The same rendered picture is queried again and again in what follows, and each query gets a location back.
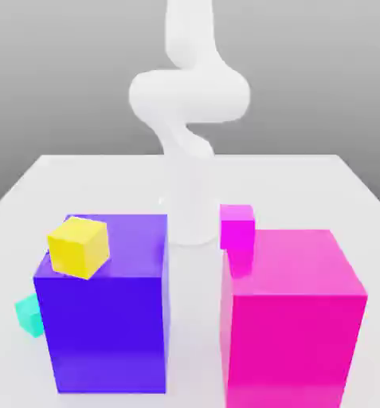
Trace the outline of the small turquoise cube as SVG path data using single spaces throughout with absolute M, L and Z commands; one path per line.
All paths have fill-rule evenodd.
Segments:
M 14 307 L 21 328 L 34 338 L 43 334 L 44 326 L 36 294 L 19 300 Z

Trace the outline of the large pink box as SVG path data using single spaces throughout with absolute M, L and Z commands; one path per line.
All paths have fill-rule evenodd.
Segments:
M 339 408 L 367 294 L 326 229 L 259 229 L 248 274 L 222 266 L 225 408 Z

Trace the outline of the small magenta cube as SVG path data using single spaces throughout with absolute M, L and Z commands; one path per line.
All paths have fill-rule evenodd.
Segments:
M 220 205 L 220 248 L 251 249 L 255 238 L 255 216 L 250 205 Z

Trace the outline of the large purple box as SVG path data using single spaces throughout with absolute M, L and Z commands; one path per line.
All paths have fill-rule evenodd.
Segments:
M 93 214 L 108 227 L 109 260 L 89 279 L 33 276 L 60 393 L 166 392 L 170 338 L 165 214 Z

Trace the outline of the small yellow cube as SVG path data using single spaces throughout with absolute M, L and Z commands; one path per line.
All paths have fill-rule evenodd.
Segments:
M 105 222 L 70 216 L 48 237 L 52 269 L 89 280 L 110 258 Z

